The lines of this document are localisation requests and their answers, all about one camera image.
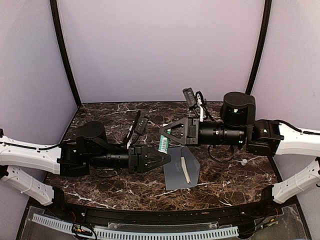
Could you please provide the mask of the beige letter paper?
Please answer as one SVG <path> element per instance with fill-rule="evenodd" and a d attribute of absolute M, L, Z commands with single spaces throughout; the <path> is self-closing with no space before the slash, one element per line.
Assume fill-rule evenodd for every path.
<path fill-rule="evenodd" d="M 182 156 L 180 159 L 181 159 L 182 171 L 183 171 L 183 174 L 185 176 L 186 182 L 188 184 L 190 184 L 191 183 L 191 179 L 190 179 L 190 176 L 189 176 L 189 172 L 188 172 L 188 168 L 187 168 L 185 157 Z"/>

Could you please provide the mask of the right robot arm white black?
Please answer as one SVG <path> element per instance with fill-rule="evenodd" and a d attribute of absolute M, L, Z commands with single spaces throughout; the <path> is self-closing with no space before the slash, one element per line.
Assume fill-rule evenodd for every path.
<path fill-rule="evenodd" d="M 245 147 L 256 156 L 304 155 L 315 159 L 288 179 L 267 186 L 255 213 L 266 217 L 291 197 L 320 183 L 320 132 L 298 128 L 284 120 L 256 120 L 256 100 L 242 92 L 223 97 L 220 121 L 185 117 L 160 128 L 159 133 L 184 146 L 208 145 Z"/>

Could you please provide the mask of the grey envelope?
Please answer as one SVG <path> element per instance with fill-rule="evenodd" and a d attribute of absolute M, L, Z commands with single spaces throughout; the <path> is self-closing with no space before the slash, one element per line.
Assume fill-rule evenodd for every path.
<path fill-rule="evenodd" d="M 165 188 L 167 191 L 194 188 L 198 185 L 200 175 L 200 163 L 193 153 L 184 147 L 172 147 L 168 149 L 171 162 L 163 166 Z M 182 170 L 181 157 L 185 158 L 187 170 L 191 182 L 188 184 Z"/>

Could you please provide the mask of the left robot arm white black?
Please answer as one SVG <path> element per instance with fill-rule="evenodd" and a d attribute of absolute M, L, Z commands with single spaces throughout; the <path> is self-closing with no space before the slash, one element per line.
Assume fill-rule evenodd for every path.
<path fill-rule="evenodd" d="M 60 218 L 67 218 L 70 206 L 64 192 L 46 185 L 22 170 L 43 170 L 65 177 L 83 177 L 91 167 L 127 169 L 130 174 L 143 174 L 171 161 L 171 156 L 146 145 L 112 144 L 105 126 L 88 122 L 76 130 L 75 140 L 56 145 L 40 145 L 13 140 L 0 135 L 0 180 L 26 194 Z"/>

